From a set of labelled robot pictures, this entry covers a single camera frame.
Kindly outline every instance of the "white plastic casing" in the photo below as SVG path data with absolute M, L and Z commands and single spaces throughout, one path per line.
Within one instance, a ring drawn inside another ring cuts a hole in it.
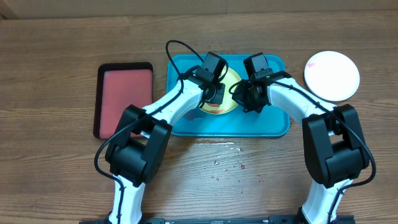
M 327 189 L 324 185 L 318 184 L 313 180 L 308 199 L 302 207 L 305 219 L 311 224 L 326 224 L 330 207 L 336 197 L 338 189 L 351 184 L 352 182 L 353 180 L 343 180 Z M 343 195 L 339 196 L 330 221 L 336 219 L 336 211 L 341 198 L 343 198 Z
M 332 103 L 325 102 L 312 95 L 307 90 L 304 90 L 301 86 L 299 86 L 299 84 L 297 84 L 297 82 L 293 78 L 283 78 L 278 80 L 278 82 L 284 83 L 289 86 L 292 85 L 299 90 L 304 91 L 308 96 L 311 96 L 311 98 L 319 101 L 322 106 L 330 111 L 332 111 L 333 107 L 336 106 Z M 285 111 L 299 125 L 302 125 L 303 118 L 306 118 L 311 114 L 325 113 L 320 108 L 317 108 L 316 105 L 309 102 L 306 97 L 287 87 L 278 84 L 272 84 L 268 87 L 267 91 L 269 103 Z
M 184 80 L 183 82 L 184 89 L 181 95 L 171 104 L 166 106 L 162 111 L 153 115 L 154 118 L 158 120 L 165 120 L 168 124 L 174 125 L 185 113 L 195 109 L 199 105 L 203 90 L 201 90 L 197 84 L 194 84 L 191 81 Z M 147 114 L 155 111 L 157 108 L 175 97 L 180 89 L 181 82 L 178 81 L 176 86 L 170 92 L 168 92 L 155 103 L 143 107 L 143 109 L 146 110 Z M 141 132 L 141 134 L 146 138 L 149 138 L 147 133 Z M 142 217 L 141 203 L 142 196 L 144 195 L 145 184 L 142 183 L 139 187 L 134 187 L 132 182 L 124 177 L 120 175 L 115 177 L 120 179 L 125 186 L 121 207 L 120 224 L 138 224 Z M 120 186 L 115 181 L 113 210 L 109 215 L 109 220 L 112 224 L 118 223 L 117 215 L 121 193 L 119 189 Z

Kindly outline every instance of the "water spill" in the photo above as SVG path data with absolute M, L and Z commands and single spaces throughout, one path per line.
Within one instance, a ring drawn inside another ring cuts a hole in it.
M 235 144 L 233 142 L 218 142 L 218 143 L 195 143 L 196 145 L 230 145 Z

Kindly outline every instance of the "yellow plate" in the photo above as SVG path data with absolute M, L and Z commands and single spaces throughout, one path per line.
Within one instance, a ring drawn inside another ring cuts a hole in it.
M 225 70 L 226 67 L 224 67 L 221 74 L 224 74 Z M 225 78 L 221 81 L 221 83 L 225 84 L 223 103 L 221 105 L 205 103 L 200 109 L 209 114 L 225 114 L 235 109 L 238 104 L 232 100 L 232 95 L 229 94 L 229 88 L 239 81 L 241 81 L 241 77 L 232 68 L 229 68 Z

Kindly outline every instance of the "wood grain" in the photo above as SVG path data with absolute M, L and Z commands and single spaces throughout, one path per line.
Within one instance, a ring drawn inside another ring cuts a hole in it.
M 8 19 L 398 9 L 396 0 L 0 0 Z
M 96 71 L 102 63 L 149 61 L 158 99 L 169 39 L 201 53 L 276 54 L 301 85 L 313 54 L 350 57 L 361 84 L 343 103 L 358 110 L 378 173 L 371 184 L 349 190 L 338 213 L 358 223 L 396 223 L 397 24 L 397 11 L 1 21 L 0 223 L 77 223 L 111 210 L 113 182 L 93 167 L 102 143 L 92 135 Z M 171 51 L 187 53 L 180 46 Z M 369 174 L 364 170 L 361 179 Z M 295 213 L 310 183 L 295 123 L 281 138 L 172 137 L 142 209 L 165 218 Z

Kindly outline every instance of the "round plate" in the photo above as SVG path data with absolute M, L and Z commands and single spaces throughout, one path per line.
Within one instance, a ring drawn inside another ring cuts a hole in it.
M 315 95 L 328 101 L 346 100 L 359 87 L 359 71 L 354 62 L 333 51 L 312 56 L 305 66 L 304 79 Z
M 225 70 L 226 67 L 224 67 L 221 74 L 224 74 Z M 241 81 L 241 77 L 232 68 L 229 68 L 225 78 L 221 81 L 221 83 L 225 84 L 223 103 L 221 105 L 205 103 L 200 109 L 209 114 L 225 114 L 235 109 L 238 104 L 232 100 L 232 95 L 229 94 L 228 90 L 232 85 L 239 81 Z

